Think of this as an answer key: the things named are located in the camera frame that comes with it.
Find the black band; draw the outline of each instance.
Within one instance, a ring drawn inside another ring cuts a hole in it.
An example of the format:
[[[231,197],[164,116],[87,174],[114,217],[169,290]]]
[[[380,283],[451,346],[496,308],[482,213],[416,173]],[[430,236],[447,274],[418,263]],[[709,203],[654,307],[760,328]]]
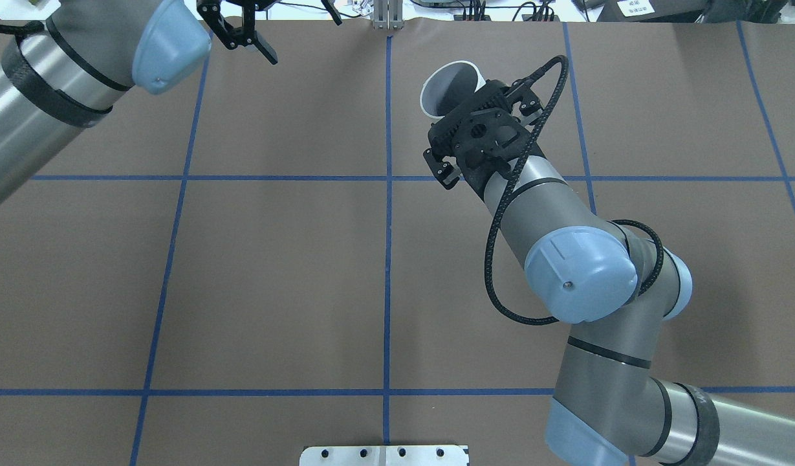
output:
[[[663,466],[708,466],[716,448],[719,448],[719,414],[710,396],[689,384],[677,383],[693,400],[696,407],[696,438],[684,458],[676,463],[660,463]]]
[[[512,192],[512,195],[510,195],[510,198],[509,198],[510,203],[513,200],[515,200],[515,198],[518,197],[519,195],[524,194],[524,191],[527,191],[527,189],[530,189],[533,186],[538,186],[539,184],[546,184],[546,183],[566,184],[566,182],[564,180],[560,179],[560,178],[539,178],[537,180],[532,180],[529,183],[524,183],[524,185],[521,186],[521,188],[518,188],[518,189],[516,189],[515,191]]]
[[[587,343],[586,341],[577,339],[576,337],[569,337],[567,339],[567,344],[587,352],[592,352],[592,354],[606,357],[607,359],[612,359],[616,362],[621,362],[630,366],[636,366],[637,368],[642,369],[651,368],[651,362],[646,359],[639,359],[638,357],[628,356],[622,352],[608,350],[607,348],[593,345],[593,343]]]
[[[648,453],[640,455],[645,457],[659,453],[659,450],[661,450],[661,447],[664,446],[664,443],[667,442],[667,438],[670,436],[670,424],[673,421],[673,408],[670,406],[670,395],[667,394],[667,389],[664,388],[664,385],[660,381],[655,380],[653,377],[651,377],[651,380],[654,381],[655,384],[659,386],[659,390],[661,390],[661,400],[664,402],[664,425],[661,428],[661,435],[659,436],[657,444]]]
[[[21,94],[49,116],[70,126],[91,128],[98,124],[113,107],[95,110],[73,100],[49,85],[27,62],[21,52],[19,39],[12,42],[1,57],[1,67],[6,77]]]
[[[61,47],[64,53],[70,58],[70,60],[74,61],[78,66],[80,66],[84,71],[89,73],[89,76],[92,76],[96,80],[98,80],[102,85],[107,86],[110,89],[116,89],[116,91],[126,92],[132,89],[131,86],[122,85],[122,83],[114,82],[110,78],[104,76],[104,73],[95,69],[94,66],[87,63],[87,61],[83,58],[83,56],[78,55],[78,52],[72,48],[72,45],[69,45],[69,42],[61,36],[61,32],[55,27],[55,23],[53,23],[52,18],[48,18],[46,20],[46,29],[49,31],[49,36],[52,36],[53,40],[58,47]]]

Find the white mounting plate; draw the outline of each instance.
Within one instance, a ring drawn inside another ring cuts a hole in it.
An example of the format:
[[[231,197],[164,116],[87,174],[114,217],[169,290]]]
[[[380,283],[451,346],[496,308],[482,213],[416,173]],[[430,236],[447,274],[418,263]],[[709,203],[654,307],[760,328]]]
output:
[[[460,445],[309,447],[299,466],[468,466],[468,452]]]

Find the white cup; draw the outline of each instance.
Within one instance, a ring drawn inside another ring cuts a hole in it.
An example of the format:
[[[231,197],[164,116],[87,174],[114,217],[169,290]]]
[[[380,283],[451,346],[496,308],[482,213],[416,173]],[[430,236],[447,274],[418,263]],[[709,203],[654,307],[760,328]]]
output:
[[[441,119],[486,84],[481,71],[470,61],[441,66],[423,83],[420,108],[426,116]]]

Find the white label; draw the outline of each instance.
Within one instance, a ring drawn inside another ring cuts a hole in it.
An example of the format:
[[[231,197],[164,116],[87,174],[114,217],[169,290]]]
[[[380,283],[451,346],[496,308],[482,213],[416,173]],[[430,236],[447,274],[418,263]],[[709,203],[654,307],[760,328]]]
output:
[[[653,5],[649,0],[621,0],[618,3],[621,8],[622,14],[626,17],[637,17],[641,15],[649,15],[655,13]]]

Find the blue plastic cap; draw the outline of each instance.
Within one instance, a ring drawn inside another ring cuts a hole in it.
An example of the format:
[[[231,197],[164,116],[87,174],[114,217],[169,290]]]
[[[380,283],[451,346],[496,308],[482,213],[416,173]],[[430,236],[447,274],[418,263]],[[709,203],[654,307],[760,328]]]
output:
[[[524,272],[551,315],[570,324],[615,312],[639,280],[624,245],[593,227],[551,231],[530,249]]]
[[[133,58],[133,81],[151,94],[169,91],[204,62],[210,36],[181,0],[164,0],[149,18]]]
[[[673,263],[676,266],[676,272],[679,273],[679,299],[676,300],[676,304],[673,306],[673,309],[664,316],[663,320],[670,320],[678,316],[679,313],[682,312],[685,306],[690,303],[690,297],[693,296],[693,277],[690,275],[690,269],[688,266],[685,265],[683,260],[679,259],[676,254],[673,254],[667,248],[664,248],[667,251],[667,254],[670,254],[670,257],[673,258]]]
[[[623,466],[627,463],[627,454],[555,398],[550,400],[545,439],[551,451],[572,466]]]

